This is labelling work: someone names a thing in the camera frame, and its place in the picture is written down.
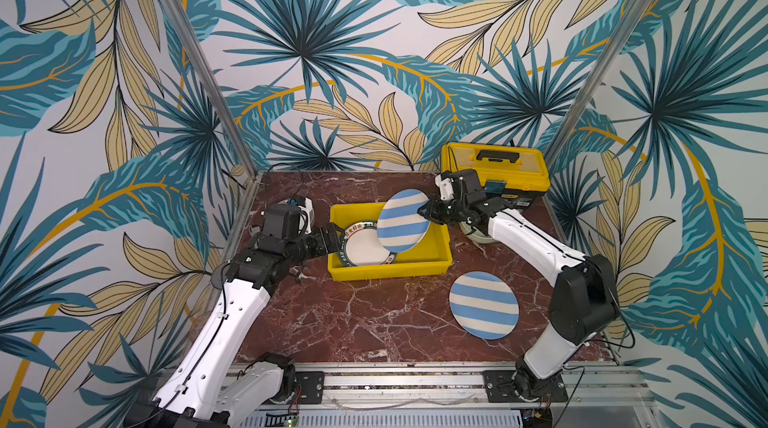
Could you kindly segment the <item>blue cream striped plate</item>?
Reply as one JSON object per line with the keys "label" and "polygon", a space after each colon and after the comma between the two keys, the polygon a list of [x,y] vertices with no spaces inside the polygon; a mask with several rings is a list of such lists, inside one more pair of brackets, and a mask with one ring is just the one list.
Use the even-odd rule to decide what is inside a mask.
{"label": "blue cream striped plate", "polygon": [[396,193],[383,206],[377,220],[377,236],[382,246],[393,253],[404,253],[418,245],[430,222],[418,213],[429,198],[417,189]]}
{"label": "blue cream striped plate", "polygon": [[457,323],[484,340],[508,336],[519,321],[519,303],[512,289],[487,272],[459,276],[449,291],[449,306]]}

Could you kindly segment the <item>yellow plastic bin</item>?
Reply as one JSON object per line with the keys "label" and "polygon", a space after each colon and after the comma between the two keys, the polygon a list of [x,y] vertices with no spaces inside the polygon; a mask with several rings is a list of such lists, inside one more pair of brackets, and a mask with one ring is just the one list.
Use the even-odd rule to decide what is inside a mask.
{"label": "yellow plastic bin", "polygon": [[[330,208],[330,221],[340,228],[361,221],[377,221],[384,203],[337,204]],[[450,234],[445,225],[432,224],[412,250],[398,254],[393,263],[346,267],[337,254],[328,256],[327,267],[337,282],[442,275],[453,263]]]}

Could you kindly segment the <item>white plate dark green rim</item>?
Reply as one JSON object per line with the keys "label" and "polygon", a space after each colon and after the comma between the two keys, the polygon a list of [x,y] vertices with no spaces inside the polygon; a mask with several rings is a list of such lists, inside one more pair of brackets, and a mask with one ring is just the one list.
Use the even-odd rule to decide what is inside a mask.
{"label": "white plate dark green rim", "polygon": [[344,230],[338,256],[344,267],[387,265],[396,259],[380,242],[377,223],[372,220],[353,223]]}

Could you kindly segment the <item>pale green bowl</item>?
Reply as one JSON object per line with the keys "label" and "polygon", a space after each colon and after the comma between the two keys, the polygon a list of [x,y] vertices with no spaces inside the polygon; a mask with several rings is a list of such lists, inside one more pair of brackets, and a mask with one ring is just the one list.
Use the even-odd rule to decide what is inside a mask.
{"label": "pale green bowl", "polygon": [[461,222],[459,224],[459,228],[461,229],[462,233],[475,244],[486,245],[496,242],[496,240],[489,235],[483,234],[479,229],[465,222]]}

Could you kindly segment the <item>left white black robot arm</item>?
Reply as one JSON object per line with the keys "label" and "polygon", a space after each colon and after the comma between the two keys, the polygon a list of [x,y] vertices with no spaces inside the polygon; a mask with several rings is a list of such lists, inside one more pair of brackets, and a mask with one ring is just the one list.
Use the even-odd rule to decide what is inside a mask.
{"label": "left white black robot arm", "polygon": [[336,224],[313,224],[308,199],[268,207],[261,229],[215,271],[219,298],[180,366],[151,400],[129,409],[124,426],[236,427],[266,402],[294,403],[300,386],[289,357],[265,353],[232,384],[225,380],[279,284],[306,261],[339,252],[343,239]]}

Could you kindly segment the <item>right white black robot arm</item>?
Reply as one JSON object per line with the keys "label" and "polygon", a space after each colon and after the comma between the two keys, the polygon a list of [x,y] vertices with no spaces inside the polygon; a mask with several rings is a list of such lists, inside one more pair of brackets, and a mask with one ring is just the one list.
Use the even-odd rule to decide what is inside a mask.
{"label": "right white black robot arm", "polygon": [[621,316],[611,262],[571,248],[530,222],[514,203],[490,198],[473,169],[435,177],[437,195],[418,214],[440,225],[461,222],[499,242],[535,268],[553,287],[549,322],[532,348],[516,361],[511,389],[537,401],[562,381],[561,373],[584,343]]}

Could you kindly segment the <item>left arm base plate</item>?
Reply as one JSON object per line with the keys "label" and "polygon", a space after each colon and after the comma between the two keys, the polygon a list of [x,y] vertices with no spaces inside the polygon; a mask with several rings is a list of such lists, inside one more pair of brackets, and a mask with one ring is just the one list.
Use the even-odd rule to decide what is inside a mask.
{"label": "left arm base plate", "polygon": [[293,407],[320,405],[325,392],[325,378],[323,371],[297,372],[292,375],[285,404]]}

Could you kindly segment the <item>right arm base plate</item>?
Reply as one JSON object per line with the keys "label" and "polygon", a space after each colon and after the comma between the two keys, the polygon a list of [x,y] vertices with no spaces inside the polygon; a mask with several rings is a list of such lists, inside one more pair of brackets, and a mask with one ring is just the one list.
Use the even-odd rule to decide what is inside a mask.
{"label": "right arm base plate", "polygon": [[486,370],[483,388],[490,403],[566,402],[568,394],[560,374],[538,379],[525,370]]}

